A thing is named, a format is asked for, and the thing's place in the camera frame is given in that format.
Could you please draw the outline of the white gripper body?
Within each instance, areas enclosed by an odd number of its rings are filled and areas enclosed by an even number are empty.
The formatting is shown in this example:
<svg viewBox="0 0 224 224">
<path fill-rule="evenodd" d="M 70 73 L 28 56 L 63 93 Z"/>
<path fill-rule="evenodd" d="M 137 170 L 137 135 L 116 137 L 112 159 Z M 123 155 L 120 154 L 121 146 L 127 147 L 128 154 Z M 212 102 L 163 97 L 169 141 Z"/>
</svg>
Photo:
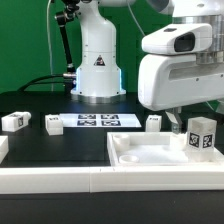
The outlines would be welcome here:
<svg viewBox="0 0 224 224">
<path fill-rule="evenodd" d="M 139 67 L 138 98 L 153 111 L 224 97 L 224 63 L 198 65 L 194 54 L 146 55 Z"/>
</svg>

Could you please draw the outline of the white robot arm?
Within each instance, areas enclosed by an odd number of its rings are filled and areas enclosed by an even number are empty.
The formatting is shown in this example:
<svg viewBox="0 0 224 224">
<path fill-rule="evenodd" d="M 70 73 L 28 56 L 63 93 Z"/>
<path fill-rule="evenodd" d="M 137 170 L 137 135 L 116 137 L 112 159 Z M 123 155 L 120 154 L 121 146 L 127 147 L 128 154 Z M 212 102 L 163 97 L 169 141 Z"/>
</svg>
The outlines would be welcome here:
<svg viewBox="0 0 224 224">
<path fill-rule="evenodd" d="M 116 28 L 100 6 L 136 0 L 81 0 L 82 63 L 72 96 L 110 103 L 125 94 L 116 64 Z M 181 108 L 224 98 L 224 0 L 147 0 L 172 23 L 143 37 L 138 99 L 147 109 L 164 110 L 172 130 L 181 131 Z"/>
</svg>

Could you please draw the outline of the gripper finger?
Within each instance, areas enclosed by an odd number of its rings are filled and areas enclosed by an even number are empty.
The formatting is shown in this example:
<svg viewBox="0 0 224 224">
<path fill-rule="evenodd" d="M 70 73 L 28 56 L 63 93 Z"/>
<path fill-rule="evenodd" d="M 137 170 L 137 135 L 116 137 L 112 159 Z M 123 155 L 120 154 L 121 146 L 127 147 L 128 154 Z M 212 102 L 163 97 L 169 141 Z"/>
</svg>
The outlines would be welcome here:
<svg viewBox="0 0 224 224">
<path fill-rule="evenodd" d="M 174 134 L 179 134 L 182 128 L 182 120 L 180 118 L 181 108 L 171 108 L 166 110 L 166 115 L 171 122 L 171 130 Z"/>
</svg>

